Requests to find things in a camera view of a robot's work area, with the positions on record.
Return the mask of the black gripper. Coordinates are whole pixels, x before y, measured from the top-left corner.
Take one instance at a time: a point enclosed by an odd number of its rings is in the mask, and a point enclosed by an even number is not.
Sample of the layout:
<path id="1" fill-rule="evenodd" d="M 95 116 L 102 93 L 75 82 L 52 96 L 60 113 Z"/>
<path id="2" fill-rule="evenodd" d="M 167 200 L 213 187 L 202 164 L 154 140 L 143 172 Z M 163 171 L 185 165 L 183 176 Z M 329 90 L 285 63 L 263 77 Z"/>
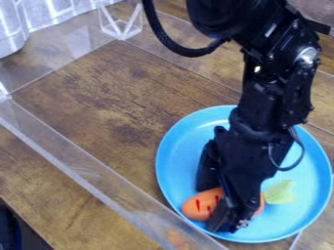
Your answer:
<path id="1" fill-rule="evenodd" d="M 261 185 L 274 177 L 294 143 L 293 128 L 279 127 L 254 130 L 234 108 L 229 117 L 230 129 L 215 127 L 214 141 L 202 150 L 195 190 L 225 189 L 206 223 L 211 232 L 235 233 L 246 228 L 261 208 Z"/>

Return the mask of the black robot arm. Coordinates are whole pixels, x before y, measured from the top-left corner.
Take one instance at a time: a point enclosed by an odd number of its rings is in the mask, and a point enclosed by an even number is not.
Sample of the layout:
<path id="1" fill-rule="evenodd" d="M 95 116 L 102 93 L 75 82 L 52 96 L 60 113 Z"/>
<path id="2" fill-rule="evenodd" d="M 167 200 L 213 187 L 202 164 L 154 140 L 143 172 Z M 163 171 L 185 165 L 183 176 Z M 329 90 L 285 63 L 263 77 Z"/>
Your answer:
<path id="1" fill-rule="evenodd" d="M 203 147 L 195 189 L 223 188 L 207 229 L 246 227 L 261 204 L 261 184 L 296 166 L 282 162 L 301 141 L 294 126 L 313 111 L 310 87 L 320 65 L 318 36 L 287 0 L 187 0 L 205 35 L 243 47 L 243 93 L 230 127 L 214 128 Z"/>

